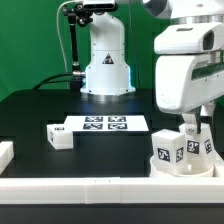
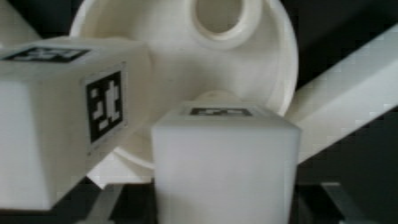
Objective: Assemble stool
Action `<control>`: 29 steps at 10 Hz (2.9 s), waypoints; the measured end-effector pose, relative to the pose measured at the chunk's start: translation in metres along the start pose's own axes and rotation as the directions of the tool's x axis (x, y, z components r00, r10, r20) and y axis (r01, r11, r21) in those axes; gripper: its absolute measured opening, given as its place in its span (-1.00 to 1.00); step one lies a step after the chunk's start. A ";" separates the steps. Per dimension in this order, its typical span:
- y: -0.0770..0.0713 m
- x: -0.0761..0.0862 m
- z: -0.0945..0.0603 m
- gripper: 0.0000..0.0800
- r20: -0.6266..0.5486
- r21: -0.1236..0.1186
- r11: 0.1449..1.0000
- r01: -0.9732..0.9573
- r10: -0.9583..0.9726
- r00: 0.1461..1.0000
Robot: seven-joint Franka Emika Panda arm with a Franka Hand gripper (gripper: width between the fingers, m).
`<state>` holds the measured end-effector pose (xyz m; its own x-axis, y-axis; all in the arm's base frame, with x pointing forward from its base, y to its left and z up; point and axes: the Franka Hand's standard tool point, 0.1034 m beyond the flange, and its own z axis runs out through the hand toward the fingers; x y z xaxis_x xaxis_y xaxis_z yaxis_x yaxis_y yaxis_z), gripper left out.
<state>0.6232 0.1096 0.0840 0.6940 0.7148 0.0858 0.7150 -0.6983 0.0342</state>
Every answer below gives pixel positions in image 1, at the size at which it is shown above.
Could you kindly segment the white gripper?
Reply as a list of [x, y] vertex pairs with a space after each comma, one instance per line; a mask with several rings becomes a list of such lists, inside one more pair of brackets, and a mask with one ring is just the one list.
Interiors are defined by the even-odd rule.
[[[201, 107], [201, 121], [212, 124], [215, 100], [224, 95], [224, 24], [171, 25], [154, 40], [160, 55], [155, 69], [156, 102], [165, 113], [183, 114]], [[188, 135], [200, 133], [195, 112], [182, 115]]]

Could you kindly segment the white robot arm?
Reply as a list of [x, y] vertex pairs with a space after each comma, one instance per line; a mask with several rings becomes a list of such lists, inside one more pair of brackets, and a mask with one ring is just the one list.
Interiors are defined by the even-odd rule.
[[[132, 91], [124, 59], [124, 27], [112, 17], [126, 0], [84, 0], [91, 14], [91, 60], [84, 91], [122, 95]], [[164, 113], [183, 116], [200, 131], [196, 110], [224, 95], [224, 0], [141, 0], [155, 18], [172, 24], [154, 39], [156, 103]]]

